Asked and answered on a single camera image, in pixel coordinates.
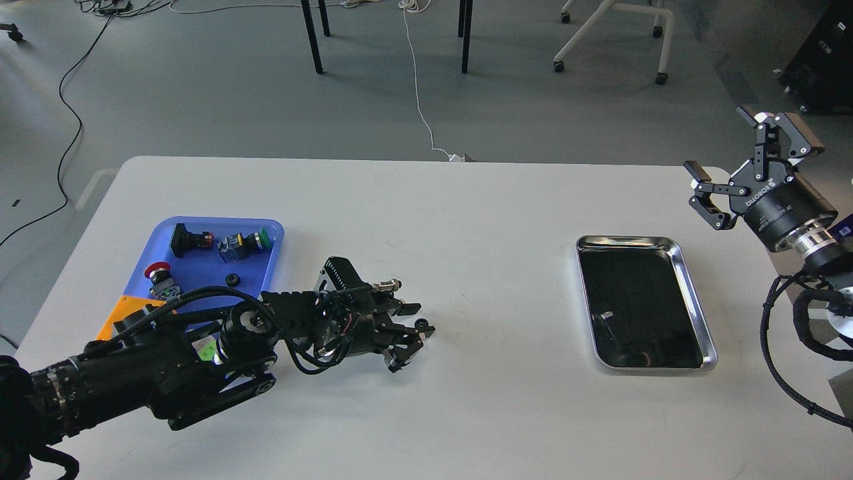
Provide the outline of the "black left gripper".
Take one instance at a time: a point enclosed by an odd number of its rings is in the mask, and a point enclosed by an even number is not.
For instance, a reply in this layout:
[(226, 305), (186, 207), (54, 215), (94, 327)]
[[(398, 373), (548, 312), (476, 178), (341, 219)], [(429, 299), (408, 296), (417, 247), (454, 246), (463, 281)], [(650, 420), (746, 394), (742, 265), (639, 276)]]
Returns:
[(395, 323), (395, 317), (417, 315), (421, 304), (405, 303), (393, 293), (320, 293), (317, 309), (320, 321), (313, 339), (316, 361), (378, 353), (384, 356), (388, 371), (396, 373), (436, 332), (433, 325), (426, 332), (418, 332), (415, 324)]

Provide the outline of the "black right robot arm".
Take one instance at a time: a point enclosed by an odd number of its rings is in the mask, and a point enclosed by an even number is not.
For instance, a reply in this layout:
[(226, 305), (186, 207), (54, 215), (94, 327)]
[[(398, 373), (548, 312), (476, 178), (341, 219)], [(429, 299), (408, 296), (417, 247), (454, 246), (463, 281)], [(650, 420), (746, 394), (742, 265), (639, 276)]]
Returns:
[(725, 183), (715, 183), (697, 161), (684, 167), (692, 176), (690, 206), (717, 231), (731, 230), (738, 219), (772, 253), (794, 249), (801, 256), (797, 273), (777, 276), (770, 286), (760, 319), (760, 347), (770, 374), (789, 398), (810, 415), (851, 428), (838, 415), (792, 388), (770, 353), (770, 314), (777, 298), (791, 285), (801, 286), (792, 304), (792, 322), (802, 345), (831, 361), (850, 362), (850, 349), (836, 349), (814, 337), (810, 305), (825, 304), (832, 328), (851, 342), (851, 238), (831, 232), (838, 212), (799, 172), (798, 165), (825, 147), (795, 113), (736, 111), (753, 128), (753, 154)]

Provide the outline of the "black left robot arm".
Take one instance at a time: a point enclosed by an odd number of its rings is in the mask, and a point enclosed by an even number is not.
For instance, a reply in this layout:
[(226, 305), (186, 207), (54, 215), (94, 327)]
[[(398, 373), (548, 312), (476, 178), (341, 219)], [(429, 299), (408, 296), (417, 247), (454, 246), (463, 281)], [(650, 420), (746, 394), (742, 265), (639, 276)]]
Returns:
[(79, 474), (55, 449), (65, 437), (137, 408), (184, 429), (275, 385), (269, 368), (284, 343), (299, 370), (316, 375), (344, 358), (380, 353), (389, 371), (405, 367), (435, 328), (426, 319), (397, 324), (420, 304), (393, 286), (341, 291), (262, 292), (203, 287), (118, 324), (118, 334), (30, 373), (2, 357), (2, 478), (25, 479), (33, 459)]

